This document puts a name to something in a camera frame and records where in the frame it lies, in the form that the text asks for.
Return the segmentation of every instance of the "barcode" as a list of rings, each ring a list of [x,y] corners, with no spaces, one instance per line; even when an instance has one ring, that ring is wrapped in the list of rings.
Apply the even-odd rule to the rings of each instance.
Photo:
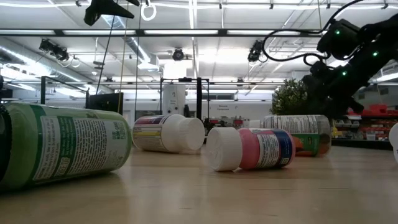
[[[281,164],[286,164],[289,162],[289,158],[284,158],[282,159],[282,162],[280,162]]]
[[[69,166],[69,162],[70,162],[69,158],[63,157],[61,159],[61,163],[60,163],[60,165],[58,167],[58,171],[55,174],[55,176],[63,175],[65,173],[65,171],[67,171],[67,168]]]

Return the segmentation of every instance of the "duct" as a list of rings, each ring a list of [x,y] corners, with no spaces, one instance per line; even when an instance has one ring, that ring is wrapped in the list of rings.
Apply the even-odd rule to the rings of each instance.
[[[61,80],[65,80],[67,78],[75,81],[75,82],[93,82],[93,80],[85,77],[84,75],[80,75],[77,72],[70,70],[69,68],[64,68],[60,66],[58,63],[47,59],[29,49],[21,47],[20,45],[7,40],[4,37],[0,37],[0,52],[2,54],[6,54],[8,58],[11,59],[11,64],[15,67],[25,66],[32,73],[40,76],[44,75],[61,75],[59,77]],[[114,91],[106,86],[100,86],[99,89],[105,93],[113,93]]]
[[[109,27],[112,26],[113,16],[102,15],[101,17],[109,25]],[[119,16],[115,16],[114,18],[113,29],[126,29],[123,19]],[[139,61],[141,62],[141,65],[138,66],[139,69],[159,71],[159,59],[156,55],[150,54],[144,50],[133,37],[122,37],[122,40],[125,41],[130,49],[137,55]]]

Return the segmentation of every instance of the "pink bottle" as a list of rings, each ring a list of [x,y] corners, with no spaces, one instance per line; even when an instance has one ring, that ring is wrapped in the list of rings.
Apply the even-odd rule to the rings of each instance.
[[[295,145],[281,129],[213,128],[206,156],[215,171],[278,168],[293,161]]]

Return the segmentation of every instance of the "wooden table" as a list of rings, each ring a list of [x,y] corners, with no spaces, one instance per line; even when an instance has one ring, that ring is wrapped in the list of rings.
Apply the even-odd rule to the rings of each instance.
[[[333,147],[282,170],[217,173],[201,155],[133,152],[99,177],[0,195],[1,223],[397,223],[392,151]]]

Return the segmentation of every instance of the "green plant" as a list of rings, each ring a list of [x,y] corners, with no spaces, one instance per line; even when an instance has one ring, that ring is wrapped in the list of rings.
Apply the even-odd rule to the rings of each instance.
[[[307,92],[301,80],[284,80],[285,85],[275,91],[272,97],[272,108],[269,110],[276,115],[306,114]]]

